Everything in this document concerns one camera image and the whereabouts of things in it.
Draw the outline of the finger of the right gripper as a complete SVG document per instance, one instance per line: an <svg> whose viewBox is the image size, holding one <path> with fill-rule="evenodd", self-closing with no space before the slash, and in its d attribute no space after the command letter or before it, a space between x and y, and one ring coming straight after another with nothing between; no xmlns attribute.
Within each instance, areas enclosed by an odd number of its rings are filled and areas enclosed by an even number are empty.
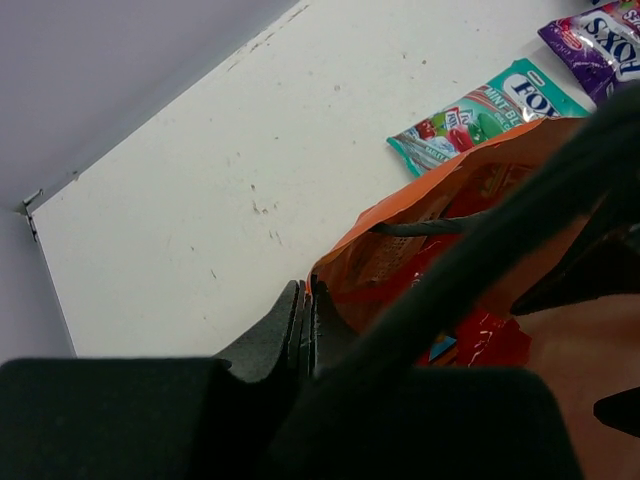
<svg viewBox="0 0 640 480"><path fill-rule="evenodd" d="M593 415L603 425L628 435L640 435L640 387L604 397L593 405Z"/></svg>
<svg viewBox="0 0 640 480"><path fill-rule="evenodd" d="M515 316L639 292L639 226L619 229L558 264L511 306Z"/></svg>

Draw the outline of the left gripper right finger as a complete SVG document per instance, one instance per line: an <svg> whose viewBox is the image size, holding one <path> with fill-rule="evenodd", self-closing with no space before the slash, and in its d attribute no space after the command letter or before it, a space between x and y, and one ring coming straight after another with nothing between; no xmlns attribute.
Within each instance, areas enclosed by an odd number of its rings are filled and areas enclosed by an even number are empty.
<svg viewBox="0 0 640 480"><path fill-rule="evenodd" d="M324 365L274 435L263 479L580 479L557 402L522 368L420 367L461 312L423 287Z"/></svg>

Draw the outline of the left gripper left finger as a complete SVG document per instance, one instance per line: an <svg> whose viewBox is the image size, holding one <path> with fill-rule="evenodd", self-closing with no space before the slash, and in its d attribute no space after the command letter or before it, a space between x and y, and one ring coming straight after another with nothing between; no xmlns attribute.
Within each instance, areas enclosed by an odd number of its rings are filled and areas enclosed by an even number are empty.
<svg viewBox="0 0 640 480"><path fill-rule="evenodd" d="M1 368L5 479L249 478L299 388L305 287L219 353Z"/></svg>

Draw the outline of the orange paper bag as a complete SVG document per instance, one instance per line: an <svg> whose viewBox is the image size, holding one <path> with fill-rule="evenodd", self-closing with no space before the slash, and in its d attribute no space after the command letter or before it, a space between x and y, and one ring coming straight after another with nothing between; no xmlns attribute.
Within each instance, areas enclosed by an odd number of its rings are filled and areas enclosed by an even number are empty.
<svg viewBox="0 0 640 480"><path fill-rule="evenodd" d="M466 216L412 224L388 223L421 202L461 185L488 164L531 169L493 207ZM639 292L611 295L515 316L514 301L554 268L619 229L639 226L639 88L628 86L583 119L539 120L424 174L364 211L351 230L313 266L321 291L332 300L327 278L341 270L346 251L365 233L421 237L458 233L414 286L379 312L358 340L373 330L383 312L417 287L461 312L439 334L458 327L479 306L517 321L531 337L523 366L436 366L522 368L538 376L553 394L583 471L580 479L635 479L639 435L603 425L593 415L596 401L639 387Z"/></svg>

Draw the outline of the green wafer packet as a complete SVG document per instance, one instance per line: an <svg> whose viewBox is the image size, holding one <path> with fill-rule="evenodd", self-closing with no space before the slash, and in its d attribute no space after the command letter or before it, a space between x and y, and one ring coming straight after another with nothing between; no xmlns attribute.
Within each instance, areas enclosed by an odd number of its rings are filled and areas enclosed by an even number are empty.
<svg viewBox="0 0 640 480"><path fill-rule="evenodd" d="M387 139L416 177L503 133L541 118L588 111L528 59Z"/></svg>

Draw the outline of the purple Fox's candy bag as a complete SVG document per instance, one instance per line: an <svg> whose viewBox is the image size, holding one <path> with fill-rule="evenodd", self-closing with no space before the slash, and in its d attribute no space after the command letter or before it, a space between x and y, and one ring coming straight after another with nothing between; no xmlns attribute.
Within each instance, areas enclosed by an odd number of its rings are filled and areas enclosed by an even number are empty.
<svg viewBox="0 0 640 480"><path fill-rule="evenodd" d="M538 35L596 104L639 80L637 1L613 1L553 20Z"/></svg>

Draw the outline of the red snack packet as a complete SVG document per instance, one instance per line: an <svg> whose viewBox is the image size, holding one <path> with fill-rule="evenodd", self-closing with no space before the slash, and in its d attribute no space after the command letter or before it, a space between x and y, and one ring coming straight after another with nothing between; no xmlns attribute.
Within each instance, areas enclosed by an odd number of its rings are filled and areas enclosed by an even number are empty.
<svg viewBox="0 0 640 480"><path fill-rule="evenodd" d="M410 210L389 224L412 224L440 218L466 217L493 207L521 183L531 169L488 164L468 179ZM373 318L421 279L433 262L460 237L444 233L394 237L365 233L346 251L348 259L326 283L345 322L364 332ZM417 361L419 366L523 366L529 360L531 337L516 320L476 306L462 323L445 331Z"/></svg>

